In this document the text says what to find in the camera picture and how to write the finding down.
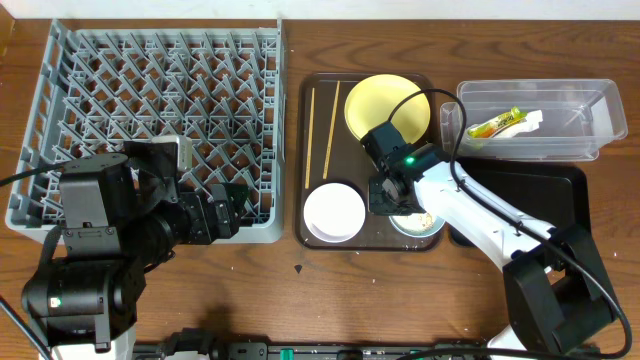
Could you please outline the light blue bowl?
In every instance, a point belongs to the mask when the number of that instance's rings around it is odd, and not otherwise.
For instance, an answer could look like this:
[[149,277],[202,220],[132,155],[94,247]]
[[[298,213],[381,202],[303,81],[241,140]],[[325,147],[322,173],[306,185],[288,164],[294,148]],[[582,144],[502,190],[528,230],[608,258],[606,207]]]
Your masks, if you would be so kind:
[[429,213],[413,213],[411,215],[395,215],[389,217],[392,225],[400,233],[415,237],[426,238],[438,233],[445,221]]

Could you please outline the pink bowl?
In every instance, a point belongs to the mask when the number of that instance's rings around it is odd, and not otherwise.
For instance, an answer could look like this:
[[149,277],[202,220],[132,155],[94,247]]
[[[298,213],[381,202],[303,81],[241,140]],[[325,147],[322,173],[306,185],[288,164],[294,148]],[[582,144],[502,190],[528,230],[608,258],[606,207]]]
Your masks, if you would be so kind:
[[366,208],[351,186],[328,183],[314,189],[303,206],[303,220],[313,236],[326,243],[342,243],[363,228]]

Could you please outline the green snack wrapper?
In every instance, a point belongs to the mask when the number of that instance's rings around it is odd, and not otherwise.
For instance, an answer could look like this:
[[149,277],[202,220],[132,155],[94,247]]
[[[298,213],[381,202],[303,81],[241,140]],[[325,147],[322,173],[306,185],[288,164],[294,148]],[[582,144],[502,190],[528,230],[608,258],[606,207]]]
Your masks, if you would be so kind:
[[466,133],[471,138],[491,138],[506,128],[519,123],[527,113],[518,107],[511,108],[508,112],[497,115],[481,124],[470,126]]

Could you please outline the wooden chopstick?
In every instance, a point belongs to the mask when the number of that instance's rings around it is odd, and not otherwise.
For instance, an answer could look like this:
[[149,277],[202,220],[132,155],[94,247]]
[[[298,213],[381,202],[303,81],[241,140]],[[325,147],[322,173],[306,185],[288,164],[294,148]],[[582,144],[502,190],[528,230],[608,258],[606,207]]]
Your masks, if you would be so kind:
[[334,92],[334,101],[332,106],[329,134],[328,134],[327,147],[326,147],[326,153],[325,153],[325,161],[324,161],[323,173],[322,173],[323,180],[327,179],[328,172],[329,172],[331,152],[332,152],[332,146],[333,146],[332,144],[333,144],[333,138],[334,138],[334,132],[335,132],[335,123],[336,123],[336,117],[338,114],[340,88],[341,88],[341,81],[337,81],[335,92]]
[[309,129],[307,135],[307,156],[305,167],[305,189],[310,187],[311,165],[312,165],[312,147],[313,147],[313,131],[315,118],[315,87],[311,90],[310,112],[309,112]]

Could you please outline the white napkin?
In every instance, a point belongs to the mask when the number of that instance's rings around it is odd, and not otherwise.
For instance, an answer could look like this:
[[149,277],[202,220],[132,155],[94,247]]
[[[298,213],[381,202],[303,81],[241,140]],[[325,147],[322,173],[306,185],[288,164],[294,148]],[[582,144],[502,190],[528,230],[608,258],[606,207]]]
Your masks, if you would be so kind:
[[513,138],[519,134],[531,133],[540,128],[540,124],[543,122],[543,114],[541,110],[529,112],[518,123],[506,127],[500,130],[493,138]]

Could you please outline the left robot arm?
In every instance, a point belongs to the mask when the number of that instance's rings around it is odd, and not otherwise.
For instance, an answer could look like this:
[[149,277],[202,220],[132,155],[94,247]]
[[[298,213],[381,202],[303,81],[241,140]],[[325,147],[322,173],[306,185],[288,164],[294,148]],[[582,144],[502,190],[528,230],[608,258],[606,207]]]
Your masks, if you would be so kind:
[[42,358],[130,358],[146,274],[178,245],[210,245],[239,231],[248,187],[187,190],[178,180],[186,150],[177,141],[127,142],[121,152],[62,165],[65,221],[47,234],[22,292],[26,332]]

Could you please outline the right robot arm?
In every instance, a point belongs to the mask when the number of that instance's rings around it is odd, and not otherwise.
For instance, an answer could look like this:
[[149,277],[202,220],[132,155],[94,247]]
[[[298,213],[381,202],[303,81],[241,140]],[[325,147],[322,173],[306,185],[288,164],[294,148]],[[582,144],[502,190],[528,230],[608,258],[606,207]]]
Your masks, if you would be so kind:
[[370,212],[439,217],[501,270],[509,325],[489,341],[491,356],[567,355],[612,322],[628,322],[588,231],[519,211],[439,147],[407,143],[390,122],[361,143],[380,173],[370,181]]

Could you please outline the black waste tray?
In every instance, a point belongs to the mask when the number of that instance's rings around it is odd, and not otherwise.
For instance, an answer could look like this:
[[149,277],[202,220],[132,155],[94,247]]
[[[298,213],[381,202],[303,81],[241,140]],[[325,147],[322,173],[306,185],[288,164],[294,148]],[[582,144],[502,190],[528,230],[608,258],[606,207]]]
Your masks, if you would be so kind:
[[459,158],[482,186],[517,209],[559,229],[577,224],[591,230],[587,178],[563,164]]

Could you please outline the yellow plate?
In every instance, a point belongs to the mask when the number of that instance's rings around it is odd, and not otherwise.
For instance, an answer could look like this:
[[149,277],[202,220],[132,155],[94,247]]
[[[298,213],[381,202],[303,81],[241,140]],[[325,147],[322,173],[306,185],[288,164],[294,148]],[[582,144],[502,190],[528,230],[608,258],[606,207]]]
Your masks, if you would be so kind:
[[[346,99],[344,116],[348,129],[361,140],[371,129],[387,121],[402,100],[419,90],[418,85],[399,75],[374,75],[360,81]],[[429,100],[420,94],[397,110],[392,123],[404,141],[413,144],[427,133],[430,119]]]

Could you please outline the dark brown serving tray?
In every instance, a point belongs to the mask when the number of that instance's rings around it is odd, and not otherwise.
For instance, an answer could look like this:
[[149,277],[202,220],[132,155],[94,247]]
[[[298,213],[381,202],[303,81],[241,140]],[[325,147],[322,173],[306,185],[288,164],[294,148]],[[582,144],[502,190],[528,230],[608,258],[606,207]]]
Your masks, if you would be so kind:
[[[377,171],[360,145],[349,131],[344,118],[344,105],[349,92],[367,78],[367,73],[316,73],[301,83],[298,107],[298,140],[301,151],[296,180],[300,188],[296,193],[295,235],[297,241],[313,250],[335,251],[393,251],[427,252],[435,248],[443,235],[443,228],[433,236],[415,238],[394,228],[386,216],[366,214],[363,228],[350,240],[342,243],[326,243],[311,234],[303,220],[303,206],[309,194],[318,186],[338,182],[351,186],[362,197],[368,196],[368,180]],[[323,180],[323,166],[329,134],[336,82],[341,81],[338,114],[331,152],[328,177]],[[315,91],[315,118],[313,131],[310,187],[305,189],[307,135],[312,88]]]

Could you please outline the clear plastic bin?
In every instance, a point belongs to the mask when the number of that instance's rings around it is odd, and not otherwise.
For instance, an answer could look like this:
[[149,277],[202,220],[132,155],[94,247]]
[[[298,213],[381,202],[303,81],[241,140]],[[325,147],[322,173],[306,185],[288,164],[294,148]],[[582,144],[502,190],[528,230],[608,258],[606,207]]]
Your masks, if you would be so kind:
[[516,107],[542,117],[539,127],[510,138],[464,139],[466,157],[527,161],[592,161],[603,146],[624,139],[628,126],[616,83],[609,79],[474,80],[457,97],[474,126]]

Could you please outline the grey dish rack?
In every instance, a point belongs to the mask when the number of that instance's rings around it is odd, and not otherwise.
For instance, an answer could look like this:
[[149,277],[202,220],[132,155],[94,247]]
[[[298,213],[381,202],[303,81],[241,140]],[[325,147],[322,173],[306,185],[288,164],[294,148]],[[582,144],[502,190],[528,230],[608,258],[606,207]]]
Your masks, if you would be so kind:
[[269,244],[284,228],[286,37],[258,28],[82,29],[50,25],[19,171],[5,217],[35,241],[64,219],[59,176],[40,167],[128,141],[183,135],[179,181],[204,192],[244,184],[237,244]]

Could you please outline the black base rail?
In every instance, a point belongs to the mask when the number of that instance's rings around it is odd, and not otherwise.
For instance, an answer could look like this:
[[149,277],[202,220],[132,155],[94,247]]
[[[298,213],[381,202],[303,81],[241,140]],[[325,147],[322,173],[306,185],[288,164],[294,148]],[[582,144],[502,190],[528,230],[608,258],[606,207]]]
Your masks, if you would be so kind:
[[436,349],[472,349],[477,343],[455,341],[429,345],[389,344],[310,344],[272,343],[266,337],[239,337],[225,341],[213,333],[185,328],[159,343],[138,342],[134,360],[215,359],[215,360],[341,360],[398,359]]

